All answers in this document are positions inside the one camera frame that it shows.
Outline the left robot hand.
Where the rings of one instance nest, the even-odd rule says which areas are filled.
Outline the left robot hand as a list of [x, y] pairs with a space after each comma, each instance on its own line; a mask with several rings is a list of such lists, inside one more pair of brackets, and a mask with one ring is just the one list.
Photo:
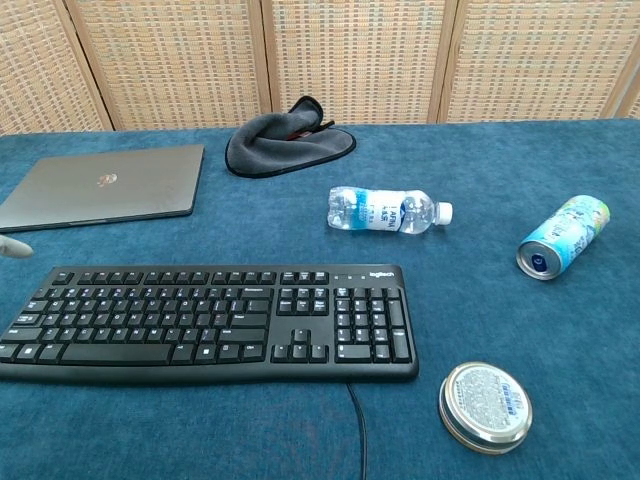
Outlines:
[[24, 242], [1, 236], [0, 255], [9, 258], [28, 258], [33, 255], [33, 249]]

